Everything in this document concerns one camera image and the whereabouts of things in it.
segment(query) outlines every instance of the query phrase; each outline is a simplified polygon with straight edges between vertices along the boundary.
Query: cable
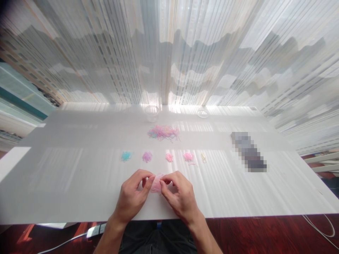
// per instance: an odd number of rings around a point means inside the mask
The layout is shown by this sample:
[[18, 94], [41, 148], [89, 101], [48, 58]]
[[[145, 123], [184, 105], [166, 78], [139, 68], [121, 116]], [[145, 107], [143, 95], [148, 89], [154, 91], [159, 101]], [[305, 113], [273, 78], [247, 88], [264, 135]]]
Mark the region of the cable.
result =
[[323, 237], [325, 237], [325, 239], [327, 241], [329, 241], [335, 248], [337, 248], [339, 250], [339, 248], [334, 245], [333, 242], [331, 242], [327, 237], [333, 237], [335, 236], [335, 230], [334, 230], [334, 227], [332, 225], [332, 222], [327, 218], [326, 215], [324, 215], [326, 217], [326, 219], [328, 220], [328, 222], [331, 224], [331, 227], [332, 227], [332, 231], [333, 231], [333, 234], [332, 235], [325, 235], [323, 232], [321, 232], [319, 229], [317, 229], [317, 227], [312, 223], [312, 221], [309, 219], [309, 217], [307, 217], [307, 215], [303, 215], [304, 219], [307, 221], [308, 224], [310, 224], [316, 231], [318, 231]]
[[50, 251], [52, 251], [52, 250], [55, 250], [55, 249], [59, 248], [60, 246], [64, 245], [65, 243], [68, 243], [68, 242], [70, 242], [70, 241], [73, 241], [74, 239], [79, 238], [79, 237], [84, 236], [84, 235], [87, 235], [87, 233], [83, 233], [83, 234], [81, 234], [81, 235], [75, 236], [75, 237], [73, 237], [72, 239], [69, 239], [68, 241], [66, 241], [66, 242], [64, 242], [64, 243], [62, 243], [62, 244], [60, 244], [59, 246], [54, 247], [53, 249], [45, 250], [45, 251], [43, 251], [43, 252], [39, 252], [38, 254], [43, 254], [43, 253], [46, 253], [46, 252], [50, 252]]

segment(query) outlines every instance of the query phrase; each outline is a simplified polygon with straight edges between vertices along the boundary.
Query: power strip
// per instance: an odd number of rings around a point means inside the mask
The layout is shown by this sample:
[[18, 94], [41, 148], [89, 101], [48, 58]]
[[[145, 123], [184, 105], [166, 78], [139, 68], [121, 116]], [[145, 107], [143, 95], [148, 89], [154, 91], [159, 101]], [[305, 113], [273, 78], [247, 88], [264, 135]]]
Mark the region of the power strip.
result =
[[104, 223], [104, 224], [101, 224], [101, 225], [98, 225], [98, 226], [95, 226], [95, 227], [91, 227], [87, 231], [86, 238], [90, 238], [90, 237], [93, 237], [93, 236], [96, 236], [96, 235], [103, 234], [104, 231], [105, 231], [105, 228], [106, 228], [106, 224], [107, 223]]

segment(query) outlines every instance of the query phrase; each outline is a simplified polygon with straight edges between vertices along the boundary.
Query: table surface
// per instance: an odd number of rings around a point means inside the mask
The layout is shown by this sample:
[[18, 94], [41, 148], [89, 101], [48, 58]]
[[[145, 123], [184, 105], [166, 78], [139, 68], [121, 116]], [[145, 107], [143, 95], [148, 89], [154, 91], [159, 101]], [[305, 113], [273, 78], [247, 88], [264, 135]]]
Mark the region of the table surface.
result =
[[[156, 124], [180, 129], [180, 141], [149, 138], [143, 105], [64, 103], [0, 160], [0, 224], [105, 221], [121, 184], [138, 168], [181, 171], [206, 218], [339, 212], [339, 201], [262, 114], [249, 107], [162, 106]], [[249, 173], [232, 145], [249, 132], [267, 161]], [[123, 151], [133, 153], [121, 161]], [[142, 161], [145, 151], [153, 159]], [[173, 154], [173, 162], [165, 160]], [[183, 153], [195, 155], [195, 165]], [[203, 163], [201, 153], [207, 163]], [[176, 218], [150, 193], [135, 219]]]

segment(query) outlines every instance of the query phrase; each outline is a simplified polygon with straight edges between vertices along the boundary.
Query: hand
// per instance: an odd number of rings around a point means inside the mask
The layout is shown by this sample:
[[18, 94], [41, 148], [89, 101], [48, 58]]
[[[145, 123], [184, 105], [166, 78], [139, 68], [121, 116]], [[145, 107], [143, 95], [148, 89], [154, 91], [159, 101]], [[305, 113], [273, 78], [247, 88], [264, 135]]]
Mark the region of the hand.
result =
[[[138, 169], [121, 186], [119, 200], [112, 215], [118, 223], [127, 225], [144, 205], [149, 190], [152, 187], [155, 175], [143, 169]], [[142, 191], [137, 188], [142, 181]]]
[[[172, 193], [167, 185], [173, 182], [173, 186], [178, 188], [177, 193]], [[195, 200], [193, 186], [182, 173], [176, 171], [174, 173], [163, 176], [160, 179], [161, 193], [173, 208], [176, 215], [183, 220], [189, 227], [196, 218], [200, 218], [200, 212]]]

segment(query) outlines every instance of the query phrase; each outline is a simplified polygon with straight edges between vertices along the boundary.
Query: white curtain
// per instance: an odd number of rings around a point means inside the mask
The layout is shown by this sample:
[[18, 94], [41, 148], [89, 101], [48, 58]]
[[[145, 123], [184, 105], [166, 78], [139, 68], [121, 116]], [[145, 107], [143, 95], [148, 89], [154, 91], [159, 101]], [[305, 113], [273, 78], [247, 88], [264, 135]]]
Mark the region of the white curtain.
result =
[[339, 147], [339, 1], [14, 1], [0, 57], [62, 102], [257, 107]]

